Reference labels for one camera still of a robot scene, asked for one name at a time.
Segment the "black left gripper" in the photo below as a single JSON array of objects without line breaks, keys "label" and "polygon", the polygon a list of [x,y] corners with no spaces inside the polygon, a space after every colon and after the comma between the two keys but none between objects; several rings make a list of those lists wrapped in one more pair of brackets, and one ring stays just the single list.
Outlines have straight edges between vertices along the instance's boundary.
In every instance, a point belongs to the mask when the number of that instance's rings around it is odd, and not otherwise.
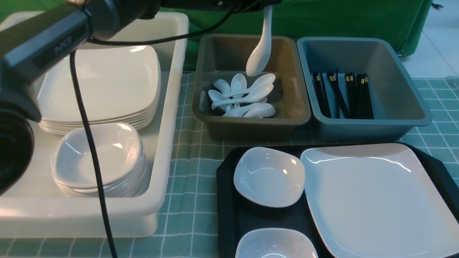
[{"label": "black left gripper", "polygon": [[230,11],[252,13],[269,5],[277,5],[282,0],[163,0],[162,7],[181,10]]}]

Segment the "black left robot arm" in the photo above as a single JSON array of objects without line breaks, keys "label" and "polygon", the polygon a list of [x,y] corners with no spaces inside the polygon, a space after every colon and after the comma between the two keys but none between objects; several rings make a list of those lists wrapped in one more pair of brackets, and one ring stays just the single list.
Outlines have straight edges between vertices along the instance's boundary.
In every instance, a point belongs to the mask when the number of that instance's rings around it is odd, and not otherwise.
[{"label": "black left robot arm", "polygon": [[[102,178],[89,120],[76,75],[77,48],[86,42],[103,46],[166,43],[209,33],[232,14],[255,12],[279,0],[66,0],[61,5],[1,31],[1,193],[24,175],[34,150],[29,121],[42,119],[32,84],[70,56],[71,78],[95,168],[99,196]],[[153,19],[161,7],[223,11],[216,24],[189,34],[141,42],[110,41],[136,19]]]}]

